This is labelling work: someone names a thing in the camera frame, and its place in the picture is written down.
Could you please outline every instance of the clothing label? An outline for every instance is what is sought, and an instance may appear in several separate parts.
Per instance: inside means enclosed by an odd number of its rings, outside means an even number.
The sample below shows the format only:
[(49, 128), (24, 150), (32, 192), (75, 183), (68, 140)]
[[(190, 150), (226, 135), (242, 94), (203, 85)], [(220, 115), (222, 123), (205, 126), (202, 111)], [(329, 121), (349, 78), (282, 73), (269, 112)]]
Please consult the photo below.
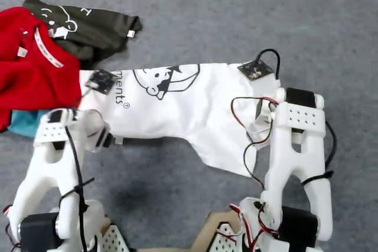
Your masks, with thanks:
[(37, 28), (35, 30), (35, 33), (34, 33), (34, 38), (35, 38), (35, 41), (37, 42), (37, 46), (38, 48), (40, 49), (41, 53), (43, 54), (43, 56), (55, 67), (57, 68), (62, 68), (64, 67), (64, 65), (59, 62), (55, 57), (53, 57), (53, 55), (51, 53), (48, 52), (46, 46), (44, 45), (43, 41), (42, 41), (42, 38), (41, 38), (41, 35), (40, 35), (40, 31), (39, 29)]
[(133, 38), (135, 36), (135, 31), (130, 30), (128, 32), (128, 38)]
[(28, 51), (24, 49), (23, 47), (18, 48), (17, 56), (19, 57), (26, 57)]

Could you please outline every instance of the perforated white plate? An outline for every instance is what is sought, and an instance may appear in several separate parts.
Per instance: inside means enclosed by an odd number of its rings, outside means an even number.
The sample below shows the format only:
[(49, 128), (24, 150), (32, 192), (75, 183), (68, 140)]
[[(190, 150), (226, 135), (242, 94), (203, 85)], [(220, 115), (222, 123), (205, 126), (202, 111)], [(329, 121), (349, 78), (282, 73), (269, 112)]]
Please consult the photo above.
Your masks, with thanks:
[[(228, 223), (221, 224), (218, 230), (221, 231), (223, 234), (234, 234), (231, 225)], [(236, 249), (236, 242), (233, 242), (232, 240), (229, 240), (227, 237), (217, 233), (208, 252), (238, 252)]]
[(103, 236), (102, 252), (130, 252), (116, 225), (111, 225)]

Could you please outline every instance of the gray carpet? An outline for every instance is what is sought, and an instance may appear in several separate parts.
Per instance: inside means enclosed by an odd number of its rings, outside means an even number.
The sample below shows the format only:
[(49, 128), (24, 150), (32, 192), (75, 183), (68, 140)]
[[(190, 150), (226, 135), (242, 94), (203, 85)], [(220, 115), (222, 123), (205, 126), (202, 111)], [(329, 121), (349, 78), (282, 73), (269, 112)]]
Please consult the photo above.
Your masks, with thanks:
[[(23, 0), (0, 0), (0, 9)], [(188, 63), (237, 63), (267, 47), (282, 56), (284, 86), (315, 91), (338, 134), (331, 180), (334, 234), (325, 251), (378, 246), (378, 0), (42, 0), (114, 9), (141, 16), (144, 30), (101, 66), (108, 70)], [(326, 150), (330, 150), (329, 135)], [(32, 141), (0, 135), (0, 206), (12, 202), (25, 176)], [(261, 153), (267, 167), (267, 149)], [(129, 140), (87, 154), (87, 198), (100, 200), (132, 247), (187, 247), (211, 210), (259, 196), (249, 178), (206, 167), (184, 140)], [(308, 208), (297, 180), (286, 205)], [(47, 196), (40, 211), (58, 201)], [(0, 226), (6, 224), (1, 218)], [(10, 248), (4, 233), (0, 251)]]

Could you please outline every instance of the robotic arm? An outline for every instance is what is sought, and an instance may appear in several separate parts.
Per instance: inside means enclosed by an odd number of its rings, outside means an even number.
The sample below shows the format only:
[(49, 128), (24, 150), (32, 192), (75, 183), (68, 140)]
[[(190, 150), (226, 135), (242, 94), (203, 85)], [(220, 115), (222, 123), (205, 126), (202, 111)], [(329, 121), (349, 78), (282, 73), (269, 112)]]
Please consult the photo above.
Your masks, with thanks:
[[(90, 88), (107, 94), (113, 84), (102, 80), (105, 77), (102, 74), (92, 81)], [(330, 175), (324, 163), (324, 99), (290, 88), (278, 88), (272, 98), (276, 102), (273, 109), (263, 101), (255, 120), (255, 124), (272, 123), (265, 189), (260, 199), (245, 198), (240, 207), (234, 206), (244, 231), (234, 235), (238, 238), (235, 252), (253, 251), (255, 247), (261, 252), (322, 252), (315, 243), (327, 241), (333, 230)], [(266, 129), (266, 125), (255, 129)], [(77, 163), (79, 168), (83, 165), (85, 150), (96, 152), (109, 146), (112, 138), (109, 125), (96, 110), (56, 109), (43, 116), (27, 176), (13, 206), (6, 211), (13, 238), (21, 243), (22, 251), (82, 251), (83, 228), (87, 241), (84, 250), (96, 248), (101, 252), (103, 207), (95, 200), (86, 201), (80, 224)], [(311, 212), (282, 206), (282, 190), (290, 175), (301, 180)], [(58, 187), (63, 196), (60, 207), (49, 214), (33, 215), (52, 187)]]
[[(331, 188), (325, 172), (324, 99), (318, 94), (278, 88), (275, 109), (263, 102), (260, 115), (272, 123), (269, 170), (260, 199), (245, 198), (235, 210), (245, 239), (239, 251), (321, 252), (316, 241), (327, 241), (333, 230)], [(282, 190), (297, 176), (310, 201), (311, 212), (282, 206)]]
[[(13, 238), (21, 251), (81, 251), (79, 233), (79, 179), (84, 151), (98, 151), (112, 140), (109, 125), (94, 111), (55, 109), (45, 114), (37, 130), (27, 175), (7, 210)], [(57, 187), (64, 198), (48, 214), (33, 214), (45, 193)], [(104, 219), (102, 205), (86, 201), (83, 213), (85, 239), (90, 250), (100, 243)]]

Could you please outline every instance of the fabric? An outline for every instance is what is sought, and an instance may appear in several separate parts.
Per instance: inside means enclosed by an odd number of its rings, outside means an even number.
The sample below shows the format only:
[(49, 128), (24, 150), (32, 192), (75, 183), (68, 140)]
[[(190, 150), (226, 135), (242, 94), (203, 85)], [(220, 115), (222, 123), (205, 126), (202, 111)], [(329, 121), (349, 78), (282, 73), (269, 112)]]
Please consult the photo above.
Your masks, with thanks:
[[(116, 71), (119, 80), (109, 95), (92, 91), (83, 98), (80, 109), (101, 112), (117, 138), (183, 138), (206, 165), (248, 176), (242, 157), (250, 141), (232, 115), (230, 103), (234, 97), (274, 93), (278, 82), (271, 74), (271, 89), (258, 90), (259, 80), (249, 81), (237, 66), (189, 64)], [(83, 93), (91, 73), (80, 72)], [(234, 110), (245, 125), (254, 121), (257, 102), (235, 104)], [(250, 147), (250, 169), (255, 155), (255, 148)]]
[(45, 23), (25, 8), (0, 12), (0, 65), (1, 130), (12, 110), (67, 107), (80, 99), (78, 59), (53, 43)]
[(108, 10), (49, 5), (40, 0), (25, 0), (22, 6), (48, 25), (55, 43), (81, 60), (82, 69), (122, 51), (129, 31), (142, 29), (139, 17)]
[[(107, 70), (176, 63), (240, 63), (266, 48), (281, 55), (284, 87), (324, 96), (325, 115), (338, 136), (330, 179), (334, 234), (325, 252), (376, 252), (378, 237), (378, 0), (45, 0), (130, 11), (145, 32), (129, 51), (99, 63)], [(0, 0), (0, 10), (23, 0)], [(268, 64), (267, 54), (262, 60)], [(331, 149), (325, 138), (325, 152)], [(32, 155), (32, 141), (0, 136), (0, 206), (11, 204)], [(265, 176), (269, 149), (258, 152)], [(224, 211), (246, 196), (259, 197), (250, 178), (206, 166), (183, 139), (128, 139), (97, 154), (86, 152), (83, 178), (95, 177), (85, 197), (99, 200), (131, 248), (190, 247), (210, 211)], [(52, 190), (38, 208), (49, 212)], [(303, 186), (291, 178), (283, 204), (309, 209)], [(0, 218), (5, 227), (7, 218)], [(0, 251), (11, 249), (0, 233)]]
[(8, 126), (8, 130), (19, 135), (34, 138), (41, 117), (47, 112), (48, 110), (37, 110), (34, 112), (13, 110), (11, 125)]

